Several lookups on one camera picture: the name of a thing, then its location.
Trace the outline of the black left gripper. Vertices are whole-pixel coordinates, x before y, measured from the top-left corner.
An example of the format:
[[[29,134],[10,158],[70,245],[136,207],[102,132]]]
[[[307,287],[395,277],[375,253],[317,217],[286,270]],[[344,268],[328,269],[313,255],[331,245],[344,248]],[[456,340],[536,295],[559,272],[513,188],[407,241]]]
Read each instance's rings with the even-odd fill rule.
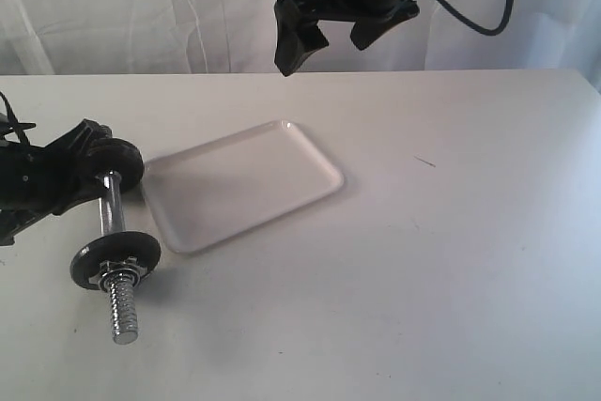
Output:
[[[61,216],[101,197],[96,176],[77,175],[61,194],[61,170],[73,171],[91,145],[112,136],[112,130],[83,119],[44,147],[1,141],[1,244],[47,216]]]

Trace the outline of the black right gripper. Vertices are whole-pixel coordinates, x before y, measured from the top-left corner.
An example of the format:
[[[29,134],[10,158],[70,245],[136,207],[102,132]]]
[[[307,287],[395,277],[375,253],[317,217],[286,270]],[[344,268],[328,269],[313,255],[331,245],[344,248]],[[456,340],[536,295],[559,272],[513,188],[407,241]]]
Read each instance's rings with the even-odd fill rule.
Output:
[[[284,76],[290,76],[310,56],[327,48],[320,20],[354,23],[350,39],[357,49],[365,50],[419,13],[416,0],[276,0],[274,63]]]

